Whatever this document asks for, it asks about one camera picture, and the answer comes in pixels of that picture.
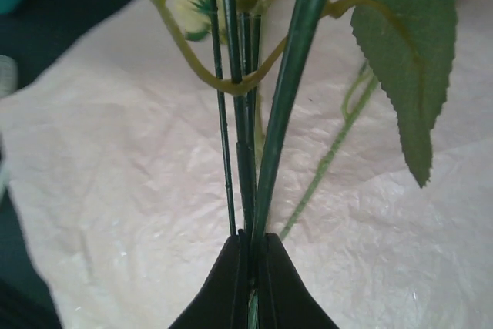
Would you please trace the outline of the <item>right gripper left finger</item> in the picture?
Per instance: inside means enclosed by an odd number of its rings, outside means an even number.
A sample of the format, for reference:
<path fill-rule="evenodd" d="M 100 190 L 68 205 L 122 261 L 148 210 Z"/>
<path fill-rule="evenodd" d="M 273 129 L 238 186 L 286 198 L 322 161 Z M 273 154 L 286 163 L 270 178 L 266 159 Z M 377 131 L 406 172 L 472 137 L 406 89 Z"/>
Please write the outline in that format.
<path fill-rule="evenodd" d="M 170 329 L 242 329 L 248 321 L 248 246 L 243 230 L 227 238 L 199 293 Z"/>

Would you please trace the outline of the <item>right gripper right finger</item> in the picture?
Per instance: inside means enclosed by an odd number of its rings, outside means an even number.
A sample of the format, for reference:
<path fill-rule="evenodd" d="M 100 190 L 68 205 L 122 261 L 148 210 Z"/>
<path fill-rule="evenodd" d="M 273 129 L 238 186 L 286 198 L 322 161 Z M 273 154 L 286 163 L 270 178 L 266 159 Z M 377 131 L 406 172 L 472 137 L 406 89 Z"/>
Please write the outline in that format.
<path fill-rule="evenodd" d="M 337 329 L 305 287 L 275 233 L 267 233 L 263 238 L 257 281 L 260 328 Z"/>

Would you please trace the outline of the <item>pink wrapping paper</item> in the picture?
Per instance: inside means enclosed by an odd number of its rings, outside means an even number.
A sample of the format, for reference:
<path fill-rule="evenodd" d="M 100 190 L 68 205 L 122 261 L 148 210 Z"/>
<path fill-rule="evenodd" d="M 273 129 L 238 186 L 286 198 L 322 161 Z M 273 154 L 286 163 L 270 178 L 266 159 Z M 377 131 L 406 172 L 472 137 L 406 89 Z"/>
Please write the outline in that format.
<path fill-rule="evenodd" d="M 492 326 L 492 0 L 459 0 L 458 14 L 429 184 L 376 91 L 284 241 L 342 328 Z M 229 227 L 215 94 L 147 0 L 2 101 L 1 138 L 64 326 L 168 327 Z"/>

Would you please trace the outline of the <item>blue rose stem bunch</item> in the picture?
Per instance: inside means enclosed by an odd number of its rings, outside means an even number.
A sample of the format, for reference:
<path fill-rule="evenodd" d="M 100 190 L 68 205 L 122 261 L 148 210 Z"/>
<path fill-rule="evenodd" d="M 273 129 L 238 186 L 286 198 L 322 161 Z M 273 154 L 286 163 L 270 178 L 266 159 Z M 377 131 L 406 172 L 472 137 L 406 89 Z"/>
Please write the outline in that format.
<path fill-rule="evenodd" d="M 405 162 L 418 185 L 432 164 L 431 131 L 446 100 L 455 53 L 455 0 L 296 0 L 287 37 L 260 59 L 270 0 L 210 0 L 225 8 L 244 223 L 253 240 L 267 226 L 290 114 L 318 22 L 352 14 L 351 26 L 397 114 Z"/>

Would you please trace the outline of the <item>yellow and blue flower bunch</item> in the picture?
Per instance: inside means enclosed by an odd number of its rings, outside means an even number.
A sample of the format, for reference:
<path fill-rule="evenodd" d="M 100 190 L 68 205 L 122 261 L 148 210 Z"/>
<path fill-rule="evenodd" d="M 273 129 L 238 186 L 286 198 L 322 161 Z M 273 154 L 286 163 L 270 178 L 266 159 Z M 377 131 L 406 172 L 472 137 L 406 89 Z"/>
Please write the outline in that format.
<path fill-rule="evenodd" d="M 226 0 L 150 0 L 173 41 L 196 76 L 208 86 L 239 96 L 255 88 L 284 51 L 286 40 L 282 39 L 257 70 L 247 73 L 239 82 L 215 77 L 191 49 L 192 42 L 200 42 L 212 33 L 212 17 L 219 23 L 219 42 L 229 43 L 226 35 Z"/>

